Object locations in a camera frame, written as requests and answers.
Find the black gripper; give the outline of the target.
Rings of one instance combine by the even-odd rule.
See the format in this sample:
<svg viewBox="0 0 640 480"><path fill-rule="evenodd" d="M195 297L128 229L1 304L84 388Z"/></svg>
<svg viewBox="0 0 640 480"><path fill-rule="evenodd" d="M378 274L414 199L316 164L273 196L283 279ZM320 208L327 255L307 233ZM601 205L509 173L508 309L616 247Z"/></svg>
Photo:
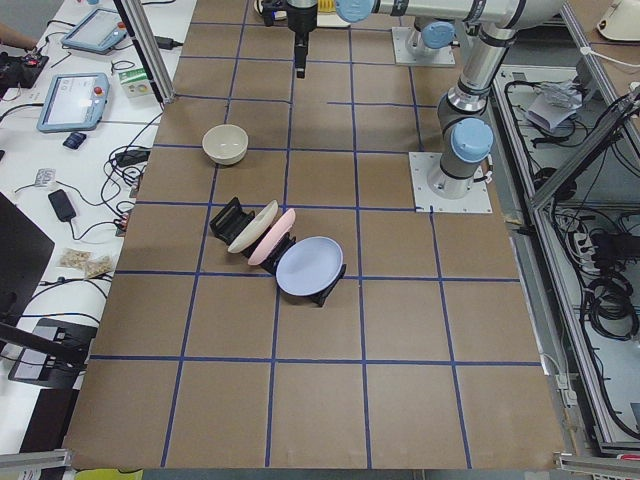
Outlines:
<svg viewBox="0 0 640 480"><path fill-rule="evenodd" d="M295 34L294 40L294 68L296 77L306 77L309 36L317 27L317 0L272 0L263 2L263 22L272 26L276 12L285 12L288 28Z"/></svg>

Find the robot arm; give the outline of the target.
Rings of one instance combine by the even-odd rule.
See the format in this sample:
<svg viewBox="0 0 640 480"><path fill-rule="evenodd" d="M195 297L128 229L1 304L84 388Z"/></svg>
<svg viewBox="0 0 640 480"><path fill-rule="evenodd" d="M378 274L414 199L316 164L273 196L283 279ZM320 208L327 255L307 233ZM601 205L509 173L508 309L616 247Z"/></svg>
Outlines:
<svg viewBox="0 0 640 480"><path fill-rule="evenodd" d="M336 1L338 17L357 23L372 14L461 20L480 26L457 84L440 100L437 115L444 151L427 175L429 188L451 200L467 195L491 152L494 134L481 118L491 84L518 31L558 14L561 1Z"/></svg>
<svg viewBox="0 0 640 480"><path fill-rule="evenodd" d="M452 67L455 64L451 47L454 39L452 21L416 17L405 46L415 65Z"/></svg>

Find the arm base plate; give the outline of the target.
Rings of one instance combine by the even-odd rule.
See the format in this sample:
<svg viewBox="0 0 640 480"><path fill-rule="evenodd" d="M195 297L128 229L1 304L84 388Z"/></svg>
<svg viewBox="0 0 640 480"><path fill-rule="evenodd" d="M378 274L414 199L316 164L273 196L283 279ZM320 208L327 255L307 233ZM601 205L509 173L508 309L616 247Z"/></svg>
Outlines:
<svg viewBox="0 0 640 480"><path fill-rule="evenodd" d="M453 67L455 59L451 43L454 38L454 26L448 22L432 22L421 30L393 27L395 63L403 66Z"/></svg>
<svg viewBox="0 0 640 480"><path fill-rule="evenodd" d="M410 152L415 210L423 213L492 214L487 181L480 165L471 178L457 180L440 169L441 153Z"/></svg>

